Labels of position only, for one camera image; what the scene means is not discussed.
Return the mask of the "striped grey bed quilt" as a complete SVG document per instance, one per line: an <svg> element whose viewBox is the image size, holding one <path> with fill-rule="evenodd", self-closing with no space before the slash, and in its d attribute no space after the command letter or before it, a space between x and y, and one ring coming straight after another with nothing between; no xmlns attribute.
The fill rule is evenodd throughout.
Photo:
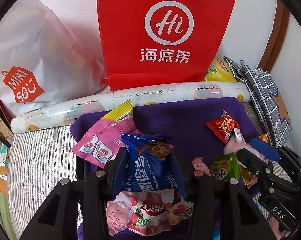
<svg viewBox="0 0 301 240"><path fill-rule="evenodd" d="M78 180L76 155L71 150L74 144L70 126L14 136L8 165L8 210L17 237L62 178Z"/></svg>

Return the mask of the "small red snack packet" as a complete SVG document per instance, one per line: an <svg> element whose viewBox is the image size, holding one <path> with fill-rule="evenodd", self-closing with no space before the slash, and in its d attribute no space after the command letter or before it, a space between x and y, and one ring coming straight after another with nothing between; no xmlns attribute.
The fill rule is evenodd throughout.
<svg viewBox="0 0 301 240"><path fill-rule="evenodd" d="M208 121L206 125L225 144L229 142L233 135L239 141L244 139L240 125L225 110L222 111L219 118Z"/></svg>

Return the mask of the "brown wooden door frame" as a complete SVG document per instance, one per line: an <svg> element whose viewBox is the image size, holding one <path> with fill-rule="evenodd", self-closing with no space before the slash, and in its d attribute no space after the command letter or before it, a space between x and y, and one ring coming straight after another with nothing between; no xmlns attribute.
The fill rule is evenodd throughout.
<svg viewBox="0 0 301 240"><path fill-rule="evenodd" d="M272 32L258 64L258 68L263 71L271 72L276 63L287 33L289 18L289 9L280 0L277 0Z"/></svg>

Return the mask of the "purple towel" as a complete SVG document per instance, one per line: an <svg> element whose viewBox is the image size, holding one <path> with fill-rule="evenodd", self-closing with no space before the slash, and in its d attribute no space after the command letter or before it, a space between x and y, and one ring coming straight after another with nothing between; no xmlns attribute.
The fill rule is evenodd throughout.
<svg viewBox="0 0 301 240"><path fill-rule="evenodd" d="M203 157L206 166L213 158L223 153L225 144L208 128L208 121L219 118L225 110L238 122L246 142L264 134L252 107L252 103L240 103L235 98L197 99L179 102L158 103L134 107L135 126L142 134L163 134L171 138L171 144L182 154L182 160L191 163L195 157ZM95 112L80 116L70 132L78 142L95 122L107 112ZM77 179L96 172L96 165L76 157ZM110 239L186 239L189 220L182 220L171 231L144 237L126 229Z"/></svg>

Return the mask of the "red white gummy bag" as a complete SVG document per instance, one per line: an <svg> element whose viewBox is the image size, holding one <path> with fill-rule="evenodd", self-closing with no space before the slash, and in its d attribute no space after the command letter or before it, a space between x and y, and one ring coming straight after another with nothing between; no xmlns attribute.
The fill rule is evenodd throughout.
<svg viewBox="0 0 301 240"><path fill-rule="evenodd" d="M142 236L169 231L193 213L193 203L186 202L174 189L130 192L132 209L129 230Z"/></svg>

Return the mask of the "pink white stick packet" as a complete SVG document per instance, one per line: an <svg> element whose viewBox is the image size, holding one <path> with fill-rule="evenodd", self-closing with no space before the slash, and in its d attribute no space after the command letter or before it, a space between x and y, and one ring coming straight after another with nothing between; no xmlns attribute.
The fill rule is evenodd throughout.
<svg viewBox="0 0 301 240"><path fill-rule="evenodd" d="M262 154L260 154L257 150L247 144L244 140L242 132L239 128L234 128L232 132L229 134L229 140L226 143L226 146L223 150L223 154L236 154L239 150L246 148L248 151L253 153L255 156L259 157L259 159L263 160L265 163L269 163L269 159Z"/></svg>

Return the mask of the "yellow snack bag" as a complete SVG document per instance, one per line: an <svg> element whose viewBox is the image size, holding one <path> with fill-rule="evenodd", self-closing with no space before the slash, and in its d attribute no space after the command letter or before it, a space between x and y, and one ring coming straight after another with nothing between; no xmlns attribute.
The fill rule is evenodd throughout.
<svg viewBox="0 0 301 240"><path fill-rule="evenodd" d="M239 165L239 171L242 176L243 182L248 189L255 185L255 183L257 183L258 177L250 172L247 168Z"/></svg>

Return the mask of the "yellow lemon tea pack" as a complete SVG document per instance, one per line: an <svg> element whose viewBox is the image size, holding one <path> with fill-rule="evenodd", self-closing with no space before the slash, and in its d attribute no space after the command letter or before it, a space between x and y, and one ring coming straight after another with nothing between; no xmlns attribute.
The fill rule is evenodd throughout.
<svg viewBox="0 0 301 240"><path fill-rule="evenodd" d="M237 82L228 63L216 58L207 69L204 81Z"/></svg>

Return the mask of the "blue cookie bag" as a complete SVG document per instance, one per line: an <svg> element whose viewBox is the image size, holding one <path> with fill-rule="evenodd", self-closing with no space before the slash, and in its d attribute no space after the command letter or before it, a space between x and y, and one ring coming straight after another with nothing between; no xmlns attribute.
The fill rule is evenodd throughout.
<svg viewBox="0 0 301 240"><path fill-rule="evenodd" d="M124 146L113 177L113 195L176 189L186 198L186 180L170 144L162 134L122 133Z"/></svg>

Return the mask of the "pink panda snack bag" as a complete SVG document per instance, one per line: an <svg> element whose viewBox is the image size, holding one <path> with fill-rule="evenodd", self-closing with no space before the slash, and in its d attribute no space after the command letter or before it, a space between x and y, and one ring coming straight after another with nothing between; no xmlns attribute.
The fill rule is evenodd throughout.
<svg viewBox="0 0 301 240"><path fill-rule="evenodd" d="M201 171L211 177L209 168L202 162L202 157L194 158L192 165L196 171Z"/></svg>

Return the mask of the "decorated book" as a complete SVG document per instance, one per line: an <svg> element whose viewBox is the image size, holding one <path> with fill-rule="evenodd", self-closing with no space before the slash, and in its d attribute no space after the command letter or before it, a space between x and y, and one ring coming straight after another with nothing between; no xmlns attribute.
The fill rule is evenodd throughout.
<svg viewBox="0 0 301 240"><path fill-rule="evenodd" d="M5 107L0 100L0 133L9 143L11 143L13 139L10 123L11 119L7 116Z"/></svg>

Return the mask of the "magenta snack bag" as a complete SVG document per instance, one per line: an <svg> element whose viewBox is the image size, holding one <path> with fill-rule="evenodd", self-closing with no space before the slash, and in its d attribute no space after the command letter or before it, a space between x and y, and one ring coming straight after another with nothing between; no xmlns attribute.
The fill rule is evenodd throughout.
<svg viewBox="0 0 301 240"><path fill-rule="evenodd" d="M78 157L100 167L114 160L124 146L122 133L140 134L133 120L133 106L130 100L104 115L85 133L72 148Z"/></svg>

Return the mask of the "red Haidilao paper bag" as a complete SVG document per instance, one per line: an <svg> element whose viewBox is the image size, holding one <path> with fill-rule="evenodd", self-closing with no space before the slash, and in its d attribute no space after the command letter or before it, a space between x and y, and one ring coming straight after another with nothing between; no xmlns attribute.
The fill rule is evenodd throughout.
<svg viewBox="0 0 301 240"><path fill-rule="evenodd" d="M97 0L111 90L202 81L236 0Z"/></svg>

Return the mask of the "white Miniso plastic bag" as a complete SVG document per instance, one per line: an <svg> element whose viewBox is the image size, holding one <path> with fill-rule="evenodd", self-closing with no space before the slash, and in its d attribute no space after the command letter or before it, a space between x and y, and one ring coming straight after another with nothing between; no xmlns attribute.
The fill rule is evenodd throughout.
<svg viewBox="0 0 301 240"><path fill-rule="evenodd" d="M97 93L106 71L39 0L18 0L0 21L0 100L14 115Z"/></svg>

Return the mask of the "green snack bag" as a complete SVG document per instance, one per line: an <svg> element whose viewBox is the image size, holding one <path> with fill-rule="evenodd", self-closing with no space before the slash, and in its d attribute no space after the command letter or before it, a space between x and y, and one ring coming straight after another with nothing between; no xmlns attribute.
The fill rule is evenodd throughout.
<svg viewBox="0 0 301 240"><path fill-rule="evenodd" d="M215 180L228 181L240 179L239 165L235 154L215 156L210 165L211 177Z"/></svg>

